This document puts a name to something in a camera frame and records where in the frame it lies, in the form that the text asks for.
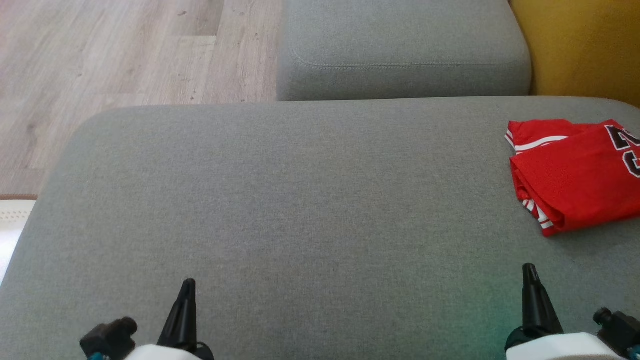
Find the floor plank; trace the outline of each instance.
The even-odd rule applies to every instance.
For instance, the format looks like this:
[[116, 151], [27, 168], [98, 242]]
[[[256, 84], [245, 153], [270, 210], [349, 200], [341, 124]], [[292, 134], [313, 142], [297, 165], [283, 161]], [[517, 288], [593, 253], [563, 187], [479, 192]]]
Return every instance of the floor plank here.
[[0, 1], [0, 193], [111, 108], [275, 100], [282, 0]]

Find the gray cushion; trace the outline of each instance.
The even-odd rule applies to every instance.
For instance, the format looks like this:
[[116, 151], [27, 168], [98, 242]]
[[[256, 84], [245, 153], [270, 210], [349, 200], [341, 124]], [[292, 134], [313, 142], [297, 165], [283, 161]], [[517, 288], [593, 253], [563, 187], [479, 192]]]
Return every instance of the gray cushion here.
[[507, 121], [615, 118], [505, 97], [131, 108], [71, 141], [0, 287], [6, 359], [80, 359], [99, 322], [155, 342], [182, 280], [217, 359], [498, 359], [538, 266], [568, 332], [640, 315], [640, 221], [545, 239]]
[[285, 0], [281, 101], [526, 95], [505, 0]]

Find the yellow cushion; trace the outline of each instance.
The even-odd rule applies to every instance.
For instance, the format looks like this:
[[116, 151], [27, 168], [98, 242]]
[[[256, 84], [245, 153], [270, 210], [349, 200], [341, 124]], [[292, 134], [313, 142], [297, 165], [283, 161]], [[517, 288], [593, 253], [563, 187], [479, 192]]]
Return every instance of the yellow cushion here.
[[640, 107], [639, 0], [511, 0], [529, 44], [532, 95]]

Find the folded red clothing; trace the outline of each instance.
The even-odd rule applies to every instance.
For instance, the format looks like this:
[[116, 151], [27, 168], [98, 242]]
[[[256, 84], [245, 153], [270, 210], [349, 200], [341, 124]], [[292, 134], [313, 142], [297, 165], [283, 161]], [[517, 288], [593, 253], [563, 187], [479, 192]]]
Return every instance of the folded red clothing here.
[[516, 196], [545, 236], [640, 216], [640, 140], [615, 120], [509, 122]]

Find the gray ottoman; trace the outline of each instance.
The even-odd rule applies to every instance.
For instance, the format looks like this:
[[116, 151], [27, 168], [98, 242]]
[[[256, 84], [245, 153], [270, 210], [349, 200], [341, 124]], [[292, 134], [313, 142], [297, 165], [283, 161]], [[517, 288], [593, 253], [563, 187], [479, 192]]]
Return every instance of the gray ottoman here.
[[527, 95], [506, 0], [285, 0], [281, 101]]
[[216, 359], [499, 359], [528, 261], [568, 332], [640, 315], [640, 221], [545, 239], [507, 121], [620, 102], [476, 97], [130, 108], [75, 135], [0, 287], [3, 359], [80, 359], [129, 315], [155, 343], [184, 279]]

